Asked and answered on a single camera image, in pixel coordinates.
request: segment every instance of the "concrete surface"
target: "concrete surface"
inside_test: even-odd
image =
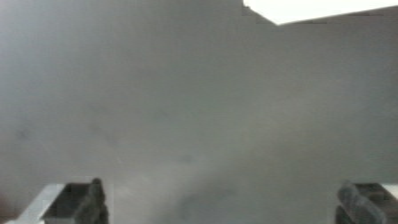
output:
[[[0,215],[101,177],[111,223],[332,223],[398,182],[398,10],[275,27],[237,0],[0,3]]]

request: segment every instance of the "white paper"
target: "white paper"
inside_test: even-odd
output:
[[[280,25],[392,7],[398,0],[243,0],[243,4]]]

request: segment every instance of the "gray surface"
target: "gray surface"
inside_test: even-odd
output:
[[[0,3],[0,214],[101,177],[113,223],[332,223],[398,182],[398,10],[276,28],[237,0]]]

